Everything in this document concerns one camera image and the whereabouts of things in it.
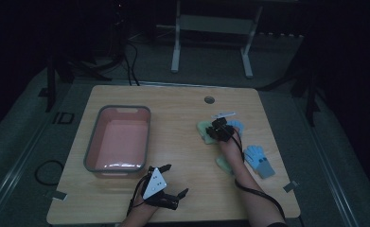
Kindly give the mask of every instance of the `wooden table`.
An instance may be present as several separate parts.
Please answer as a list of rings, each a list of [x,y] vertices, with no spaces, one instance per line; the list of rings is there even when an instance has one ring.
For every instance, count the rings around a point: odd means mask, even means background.
[[[215,103],[204,102],[206,96]],[[206,87],[96,86],[87,103],[76,138],[58,185],[65,201],[53,200],[47,221],[51,224],[121,222],[139,179],[99,179],[83,165],[84,154],[98,111],[105,105],[144,105],[151,110],[148,166],[172,164],[165,172],[165,192],[189,191],[176,211],[160,209],[151,222],[246,219],[233,177],[215,163],[217,145],[206,145],[196,125],[211,115],[236,112],[227,117],[244,125],[242,144],[260,145],[276,174],[261,180],[265,192],[279,201],[287,218],[297,218],[300,208],[273,138],[267,116],[254,89]]]

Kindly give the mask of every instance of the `small hole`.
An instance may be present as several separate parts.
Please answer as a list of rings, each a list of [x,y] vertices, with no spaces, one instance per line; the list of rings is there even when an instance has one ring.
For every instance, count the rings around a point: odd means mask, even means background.
[[[215,98],[213,98],[212,96],[206,96],[204,98],[204,101],[208,104],[213,104],[215,102]]]

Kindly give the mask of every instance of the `table leg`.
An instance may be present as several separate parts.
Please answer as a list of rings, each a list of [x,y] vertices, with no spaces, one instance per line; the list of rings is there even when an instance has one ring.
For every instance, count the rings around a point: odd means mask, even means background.
[[[249,59],[249,50],[252,45],[253,38],[255,37],[255,30],[257,29],[258,20],[261,16],[262,7],[259,7],[255,15],[254,24],[250,28],[249,37],[247,44],[240,49],[241,59],[243,60],[244,73],[246,78],[251,79],[253,77],[252,66]]]
[[[179,59],[181,57],[181,1],[176,1],[176,26],[175,26],[175,46],[173,48],[172,66],[170,71],[177,73],[179,71]]]

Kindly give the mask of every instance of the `pink tray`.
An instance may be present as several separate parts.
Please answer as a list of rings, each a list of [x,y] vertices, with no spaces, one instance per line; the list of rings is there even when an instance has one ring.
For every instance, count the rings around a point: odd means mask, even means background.
[[[105,106],[98,114],[84,166],[99,178],[138,178],[144,172],[150,109]]]

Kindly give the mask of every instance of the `metal stand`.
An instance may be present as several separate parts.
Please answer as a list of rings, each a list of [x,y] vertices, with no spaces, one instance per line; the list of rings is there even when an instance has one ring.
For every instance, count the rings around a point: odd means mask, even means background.
[[[90,75],[91,77],[97,79],[97,80],[104,80],[104,81],[111,81],[112,79],[105,78],[101,74],[97,73],[94,69],[88,67],[87,65],[81,63],[80,61],[76,61],[73,58],[63,55],[64,58],[69,61],[71,64],[75,65],[78,69],[82,70],[84,73]],[[56,101],[56,82],[55,82],[55,57],[49,56],[46,60],[46,67],[47,67],[47,87],[42,89],[40,92],[40,96],[46,96],[47,97],[47,105],[46,105],[46,112],[50,112],[52,107],[55,104]]]
[[[249,51],[255,36],[255,30],[262,12],[262,7],[258,7],[254,20],[207,17],[181,14],[181,0],[176,1],[176,26],[175,26],[175,46],[173,48],[172,73],[179,72],[179,59],[181,55],[181,30],[198,30],[208,32],[221,32],[231,34],[248,35],[247,44],[240,49],[243,60],[244,73],[246,78],[253,77],[252,66],[249,59]]]

